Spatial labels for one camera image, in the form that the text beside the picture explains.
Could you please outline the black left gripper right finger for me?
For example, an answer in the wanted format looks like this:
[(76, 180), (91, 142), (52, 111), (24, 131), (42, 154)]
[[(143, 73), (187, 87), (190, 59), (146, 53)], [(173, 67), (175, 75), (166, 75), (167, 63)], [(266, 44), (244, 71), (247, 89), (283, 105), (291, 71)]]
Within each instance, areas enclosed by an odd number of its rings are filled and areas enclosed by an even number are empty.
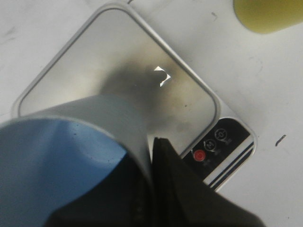
[(265, 226), (258, 216), (204, 184), (180, 158), (168, 139), (154, 139), (152, 173), (157, 227)]

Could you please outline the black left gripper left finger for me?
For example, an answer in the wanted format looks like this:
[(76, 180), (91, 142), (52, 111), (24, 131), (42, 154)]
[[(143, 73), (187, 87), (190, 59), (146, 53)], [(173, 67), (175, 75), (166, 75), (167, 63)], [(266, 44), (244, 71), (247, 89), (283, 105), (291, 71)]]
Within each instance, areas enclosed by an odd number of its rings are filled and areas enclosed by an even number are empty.
[(98, 185), (55, 210), (48, 227), (152, 227), (149, 184), (134, 160), (125, 155)]

